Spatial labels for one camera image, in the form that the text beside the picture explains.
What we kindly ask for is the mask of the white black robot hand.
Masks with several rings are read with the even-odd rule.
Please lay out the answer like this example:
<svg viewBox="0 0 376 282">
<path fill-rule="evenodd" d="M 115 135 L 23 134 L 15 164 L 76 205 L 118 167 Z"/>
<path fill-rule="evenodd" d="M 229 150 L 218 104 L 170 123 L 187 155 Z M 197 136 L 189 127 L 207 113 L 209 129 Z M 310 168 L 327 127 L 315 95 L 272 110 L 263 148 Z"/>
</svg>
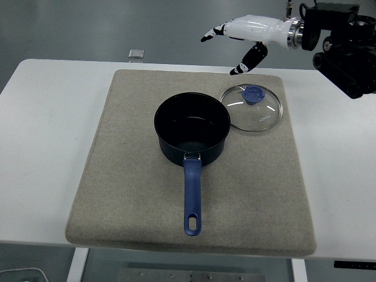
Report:
<svg viewBox="0 0 376 282">
<path fill-rule="evenodd" d="M 286 49 L 290 47 L 293 41 L 289 34 L 291 24 L 291 20 L 246 15 L 214 27 L 201 38 L 201 41 L 206 42 L 215 36 L 227 36 L 231 39 L 254 42 L 255 45 L 241 62 L 230 71 L 231 75 L 239 75 L 254 69 L 268 55 L 268 45 L 274 43 Z"/>
</svg>

